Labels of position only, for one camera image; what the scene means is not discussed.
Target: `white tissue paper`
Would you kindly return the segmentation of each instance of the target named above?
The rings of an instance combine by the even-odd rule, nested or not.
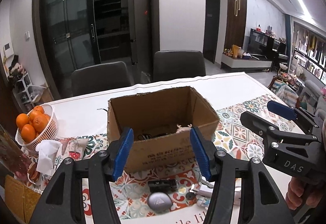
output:
[[[54,159],[61,143],[56,140],[42,140],[35,150],[39,153],[36,170],[45,175],[52,176]]]

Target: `floral pattern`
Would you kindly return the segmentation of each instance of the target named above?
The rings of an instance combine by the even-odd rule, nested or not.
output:
[[[228,152],[237,159],[249,160],[252,157],[262,159],[264,155],[262,138],[242,126],[240,122],[241,113],[250,111],[277,125],[283,131],[291,131],[295,126],[292,121],[267,110],[266,104],[270,100],[277,100],[277,98],[266,94],[241,104],[217,110],[220,123],[213,139],[216,148]],[[88,138],[83,159],[89,158],[99,150],[109,146],[105,133],[78,138]],[[61,153],[58,153],[54,162],[54,169],[60,165],[62,160]],[[29,187],[38,193],[42,193],[50,178],[48,175],[42,175],[41,186],[30,185]],[[156,179],[176,179],[178,182],[178,189],[169,193],[173,201],[169,211],[179,210],[196,203],[195,199],[188,201],[185,197],[192,184],[198,187],[200,170],[195,158],[133,174],[123,172],[123,175],[115,183],[110,183],[115,207],[121,220],[150,217],[158,214],[147,205],[147,198],[150,195],[147,182]],[[88,179],[83,179],[83,205],[87,224],[93,223],[89,197]]]
[[[252,101],[246,101],[243,103],[243,105],[247,110],[252,113],[258,113],[259,111],[259,107],[257,106],[257,104]]]
[[[89,189],[85,188],[83,189],[83,204],[84,204],[84,212],[85,215],[91,216],[92,215],[92,208],[89,198]]]

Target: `fruit basket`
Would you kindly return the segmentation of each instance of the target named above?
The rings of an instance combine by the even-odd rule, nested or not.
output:
[[[31,153],[37,153],[35,151],[35,147],[42,140],[53,140],[58,131],[58,120],[54,114],[53,107],[49,104],[43,104],[42,107],[44,109],[45,114],[50,116],[50,120],[49,120],[48,124],[46,125],[45,129],[43,130],[43,132],[40,133],[39,136],[37,136],[33,141],[31,141],[28,144],[26,144],[24,142],[24,140],[22,139],[20,129],[17,129],[16,136],[15,136],[15,140],[17,141],[17,143],[20,146],[28,149],[28,151]]]

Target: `door handle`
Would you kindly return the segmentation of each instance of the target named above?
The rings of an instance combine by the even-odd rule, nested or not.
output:
[[[95,32],[94,32],[94,25],[91,24],[91,34],[92,34],[92,40],[95,42]]]
[[[237,6],[238,0],[234,1],[234,15],[238,16],[238,6]]]
[[[239,10],[239,11],[240,11],[240,5],[241,5],[240,1],[241,1],[241,0],[238,0],[238,10]]]

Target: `wall outlet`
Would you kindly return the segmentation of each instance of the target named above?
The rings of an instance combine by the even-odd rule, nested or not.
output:
[[[27,31],[27,32],[25,33],[25,40],[26,40],[26,41],[29,40],[29,31]]]

